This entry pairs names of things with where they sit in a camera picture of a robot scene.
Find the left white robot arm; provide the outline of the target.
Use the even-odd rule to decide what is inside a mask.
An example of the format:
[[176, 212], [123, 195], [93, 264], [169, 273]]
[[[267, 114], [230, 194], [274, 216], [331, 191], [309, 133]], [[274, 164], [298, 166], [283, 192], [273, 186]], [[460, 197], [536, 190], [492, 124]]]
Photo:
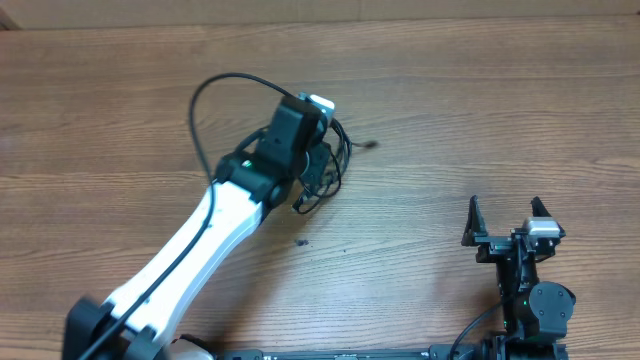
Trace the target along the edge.
[[264, 134], [224, 156], [188, 220], [103, 304], [83, 298], [66, 319], [65, 359], [212, 359], [188, 336], [174, 336], [186, 310], [222, 261], [289, 196], [310, 167], [335, 112], [332, 101], [285, 96]]

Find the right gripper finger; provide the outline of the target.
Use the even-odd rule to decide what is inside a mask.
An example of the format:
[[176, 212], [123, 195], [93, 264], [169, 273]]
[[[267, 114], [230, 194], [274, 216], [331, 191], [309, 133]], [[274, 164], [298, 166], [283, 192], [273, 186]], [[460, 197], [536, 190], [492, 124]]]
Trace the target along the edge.
[[461, 245], [475, 246], [477, 238], [487, 236], [488, 231], [480, 211], [478, 196], [473, 195], [469, 200], [467, 223], [461, 239]]
[[532, 208], [532, 215], [534, 217], [551, 217], [551, 214], [538, 196], [534, 197], [530, 204]]

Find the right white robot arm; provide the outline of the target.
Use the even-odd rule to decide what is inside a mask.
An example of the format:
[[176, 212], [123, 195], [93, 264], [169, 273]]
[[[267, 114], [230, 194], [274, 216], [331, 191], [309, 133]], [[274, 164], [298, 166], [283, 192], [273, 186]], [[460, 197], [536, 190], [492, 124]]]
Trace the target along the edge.
[[[496, 266], [500, 301], [479, 315], [456, 338], [450, 359], [566, 359], [558, 341], [567, 335], [576, 296], [567, 287], [539, 279], [537, 265], [556, 253], [566, 236], [541, 199], [531, 200], [532, 215], [505, 236], [491, 236], [478, 197], [469, 200], [461, 244], [477, 250], [478, 263]], [[504, 330], [487, 335], [463, 350], [462, 340], [480, 322], [500, 310]]]

